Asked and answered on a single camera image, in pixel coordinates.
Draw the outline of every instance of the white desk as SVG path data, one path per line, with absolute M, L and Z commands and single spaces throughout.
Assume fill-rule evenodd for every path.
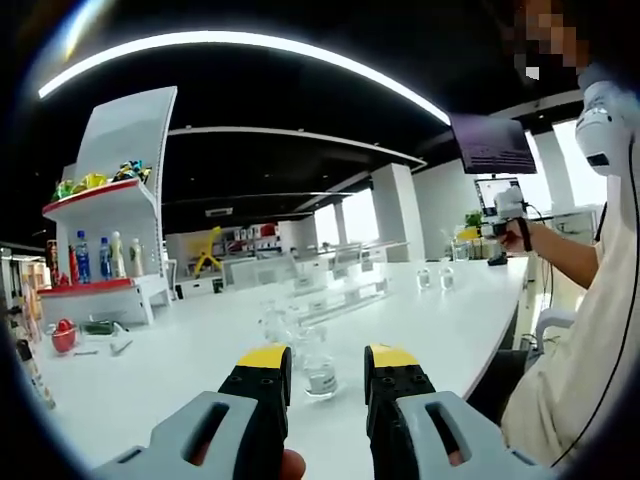
M 287 447 L 307 461 L 305 479 L 371 479 L 365 432 L 364 347 L 403 346 L 438 390 L 467 396 L 481 378 L 512 319 L 527 259 L 505 267 L 453 264 L 455 290 L 419 292 L 415 264 L 389 265 L 393 293 L 325 325 L 340 391 L 328 401 L 306 396 L 292 379 Z M 432 264 L 432 271 L 438 265 Z M 177 302 L 153 327 L 133 332 L 121 357 L 36 358 L 59 408 L 55 422 L 97 466 L 133 445 L 203 390 L 217 390 L 238 358 L 263 344 L 257 321 L 268 287 Z

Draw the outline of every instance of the hand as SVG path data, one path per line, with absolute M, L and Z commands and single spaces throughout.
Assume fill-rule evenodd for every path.
M 280 480 L 302 480 L 307 465 L 302 456 L 293 450 L 282 452 L 282 464 L 280 465 Z
M 529 228 L 529 234 L 533 241 L 533 233 L 537 225 L 527 222 Z M 507 233 L 505 235 L 498 236 L 498 241 L 504 247 L 507 252 L 524 252 L 524 240 L 522 239 L 522 231 L 520 225 L 516 220 L 511 220 L 507 223 Z

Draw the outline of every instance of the water bottle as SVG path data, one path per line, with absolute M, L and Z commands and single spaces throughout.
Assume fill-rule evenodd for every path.
M 89 267 L 89 249 L 84 238 L 84 230 L 78 230 L 76 245 L 76 260 L 78 262 L 78 279 L 80 283 L 91 283 L 91 269 Z
M 113 278 L 113 273 L 111 272 L 111 247 L 107 237 L 102 237 L 100 241 L 100 274 L 105 282 Z

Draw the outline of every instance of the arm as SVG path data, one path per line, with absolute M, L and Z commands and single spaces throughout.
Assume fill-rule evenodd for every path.
M 533 249 L 578 285 L 589 288 L 598 271 L 596 249 L 561 237 L 539 223 L 528 222 Z M 524 246 L 516 222 L 507 225 L 507 234 L 499 238 L 509 252 L 522 252 Z

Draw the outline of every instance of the computer screen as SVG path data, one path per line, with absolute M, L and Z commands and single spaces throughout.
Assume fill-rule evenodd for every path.
M 491 178 L 487 180 L 476 180 L 476 192 L 482 207 L 482 214 L 485 217 L 492 217 L 497 214 L 496 195 L 509 190 L 511 187 L 520 188 L 517 178 Z
M 536 173 L 520 122 L 479 115 L 450 117 L 465 173 Z

